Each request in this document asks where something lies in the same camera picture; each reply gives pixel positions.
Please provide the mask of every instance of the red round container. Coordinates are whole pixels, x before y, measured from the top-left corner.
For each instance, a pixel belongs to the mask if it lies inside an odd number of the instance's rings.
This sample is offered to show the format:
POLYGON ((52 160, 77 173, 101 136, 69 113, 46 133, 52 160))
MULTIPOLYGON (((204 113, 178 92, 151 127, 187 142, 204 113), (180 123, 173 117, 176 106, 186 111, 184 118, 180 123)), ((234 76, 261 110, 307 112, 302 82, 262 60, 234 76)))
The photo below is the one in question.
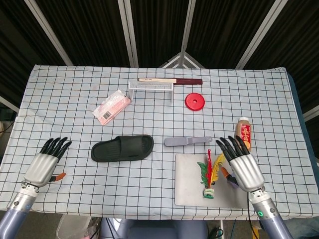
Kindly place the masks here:
POLYGON ((199 111, 204 107, 205 99, 201 94, 190 93, 188 96, 186 96, 185 104, 190 110, 199 111))

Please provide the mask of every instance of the sauce bottle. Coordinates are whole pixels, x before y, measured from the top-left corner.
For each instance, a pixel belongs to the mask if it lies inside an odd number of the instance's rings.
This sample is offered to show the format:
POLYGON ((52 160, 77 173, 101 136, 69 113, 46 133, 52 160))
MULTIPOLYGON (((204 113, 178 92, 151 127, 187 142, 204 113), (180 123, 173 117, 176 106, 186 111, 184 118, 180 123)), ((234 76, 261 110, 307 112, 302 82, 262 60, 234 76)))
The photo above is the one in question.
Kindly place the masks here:
POLYGON ((246 144, 248 151, 251 151, 251 131, 252 126, 247 117, 240 117, 236 127, 236 135, 246 144))

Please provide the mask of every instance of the robotic hand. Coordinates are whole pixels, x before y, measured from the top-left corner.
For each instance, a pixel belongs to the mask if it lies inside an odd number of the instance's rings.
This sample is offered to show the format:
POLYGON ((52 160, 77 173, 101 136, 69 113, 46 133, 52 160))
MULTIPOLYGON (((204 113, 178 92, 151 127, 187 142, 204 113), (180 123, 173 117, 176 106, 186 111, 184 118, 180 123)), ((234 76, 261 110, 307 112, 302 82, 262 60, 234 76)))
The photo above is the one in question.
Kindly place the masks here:
POLYGON ((251 203, 269 237, 272 239, 292 239, 283 219, 281 218, 273 200, 265 191, 265 179, 254 157, 249 153, 244 141, 236 136, 228 136, 234 146, 220 138, 216 143, 223 151, 230 164, 239 187, 250 193, 251 203))
POLYGON ((49 182, 61 180, 65 176, 65 173, 53 176, 53 172, 64 152, 72 143, 70 141, 63 146, 66 140, 67 137, 49 139, 40 153, 34 157, 24 175, 25 181, 21 184, 22 188, 16 194, 0 222, 0 239, 13 239, 15 237, 29 213, 40 187, 44 187, 49 182))

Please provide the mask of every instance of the red feather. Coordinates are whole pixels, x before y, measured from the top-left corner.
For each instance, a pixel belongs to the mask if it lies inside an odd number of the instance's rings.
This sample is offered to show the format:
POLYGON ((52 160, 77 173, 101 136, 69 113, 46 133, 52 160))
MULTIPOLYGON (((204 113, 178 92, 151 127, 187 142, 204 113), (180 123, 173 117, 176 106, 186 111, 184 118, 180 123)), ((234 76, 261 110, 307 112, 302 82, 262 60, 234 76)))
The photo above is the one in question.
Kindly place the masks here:
POLYGON ((208 150, 208 160, 207 160, 207 173, 206 173, 207 184, 208 184, 209 188, 211 186, 211 174, 212 174, 212 172, 213 172, 213 164, 211 162, 210 149, 209 149, 208 150))

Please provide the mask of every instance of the white checkered tablecloth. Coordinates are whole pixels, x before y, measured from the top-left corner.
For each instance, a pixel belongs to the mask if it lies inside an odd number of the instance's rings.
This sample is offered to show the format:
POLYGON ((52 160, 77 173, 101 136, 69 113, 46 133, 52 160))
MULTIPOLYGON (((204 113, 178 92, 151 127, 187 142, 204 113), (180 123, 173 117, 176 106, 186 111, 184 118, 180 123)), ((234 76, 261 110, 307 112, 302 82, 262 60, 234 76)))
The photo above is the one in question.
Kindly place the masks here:
MULTIPOLYGON (((234 134, 241 116, 253 125, 252 154, 266 189, 283 218, 319 215, 319 196, 304 136, 284 68, 263 71, 35 66, 0 168, 0 209, 14 198, 23 176, 49 138, 71 144, 55 174, 67 176, 40 188, 32 209, 127 219, 247 219, 231 208, 181 207, 174 204, 176 153, 221 151, 215 142, 165 147, 172 136, 234 134), (117 89, 127 92, 138 77, 202 78, 203 85, 175 86, 169 93, 137 92, 134 101, 105 126, 92 111, 117 89), (184 105, 187 94, 204 96, 203 110, 184 105), (149 134, 154 149, 146 159, 97 163, 94 144, 118 135, 149 134)), ((251 215, 256 217, 251 207, 251 215)))

